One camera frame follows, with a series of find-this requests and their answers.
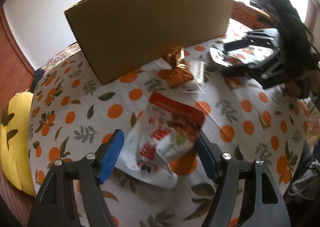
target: cardboard box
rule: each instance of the cardboard box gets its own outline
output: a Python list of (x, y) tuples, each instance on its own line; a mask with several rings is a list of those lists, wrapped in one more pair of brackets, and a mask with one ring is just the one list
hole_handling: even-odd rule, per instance
[(102, 84), (226, 33), (232, 0), (83, 0), (65, 11)]

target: wooden cabinet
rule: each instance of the wooden cabinet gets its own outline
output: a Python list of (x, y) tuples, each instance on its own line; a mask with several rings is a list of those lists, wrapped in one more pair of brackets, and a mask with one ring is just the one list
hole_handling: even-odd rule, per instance
[(233, 0), (231, 18), (235, 19), (251, 29), (272, 28), (270, 16), (264, 11), (253, 6), (245, 5), (238, 0)]

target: crumpled wrapper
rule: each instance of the crumpled wrapper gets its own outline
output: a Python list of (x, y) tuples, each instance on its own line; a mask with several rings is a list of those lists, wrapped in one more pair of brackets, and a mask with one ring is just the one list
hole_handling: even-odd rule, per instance
[(164, 60), (172, 67), (172, 73), (169, 76), (168, 86), (171, 88), (193, 80), (193, 75), (184, 62), (184, 48), (177, 46), (173, 48), (164, 57)]

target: tablecloth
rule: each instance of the tablecloth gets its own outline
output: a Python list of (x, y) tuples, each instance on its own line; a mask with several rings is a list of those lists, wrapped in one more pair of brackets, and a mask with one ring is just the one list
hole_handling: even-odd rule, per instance
[[(225, 36), (186, 48), (186, 60), (207, 61), (210, 47), (222, 48), (247, 30), (230, 19)], [(270, 54), (271, 50), (258, 47), (232, 52), (244, 62)], [(178, 92), (167, 86), (168, 69), (164, 60), (155, 60), (102, 86), (79, 50), (46, 74), (35, 90), (28, 132), (36, 191), (56, 159), (79, 160), (95, 152), (117, 128), (128, 134), (150, 94), (157, 91), (204, 111), (203, 131), (223, 152), (248, 161), (264, 160), (283, 194), (305, 141), (308, 114), (304, 103), (288, 96), (281, 86), (263, 90), (255, 80), (223, 78), (212, 67), (205, 72), (202, 91)], [(172, 190), (114, 169), (101, 189), (117, 226), (201, 226), (216, 186), (195, 154), (187, 153), (178, 163), (178, 167), (174, 164), (178, 184)], [(243, 187), (240, 181), (230, 226), (237, 222)], [(89, 226), (77, 181), (74, 188), (81, 224)]]

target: yellow pillow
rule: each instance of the yellow pillow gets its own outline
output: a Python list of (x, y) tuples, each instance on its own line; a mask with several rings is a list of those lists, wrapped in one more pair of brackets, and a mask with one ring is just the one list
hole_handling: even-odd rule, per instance
[(19, 190), (36, 196), (28, 155), (28, 126), (33, 94), (14, 96), (0, 125), (0, 160), (4, 175)]

